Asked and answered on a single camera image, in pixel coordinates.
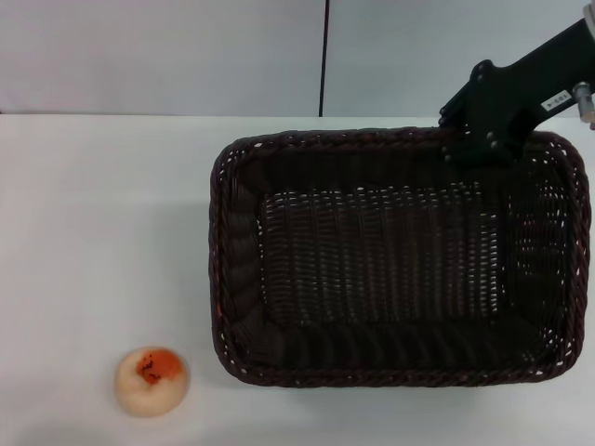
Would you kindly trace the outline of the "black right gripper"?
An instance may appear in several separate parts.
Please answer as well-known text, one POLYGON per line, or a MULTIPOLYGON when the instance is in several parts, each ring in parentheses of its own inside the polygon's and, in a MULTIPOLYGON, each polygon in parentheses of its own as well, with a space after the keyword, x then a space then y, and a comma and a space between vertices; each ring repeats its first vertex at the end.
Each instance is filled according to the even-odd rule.
POLYGON ((511 167, 533 130, 573 105, 594 123, 594 34, 584 19, 509 66, 479 62, 438 120, 470 136, 442 138, 441 156, 456 169, 511 167))

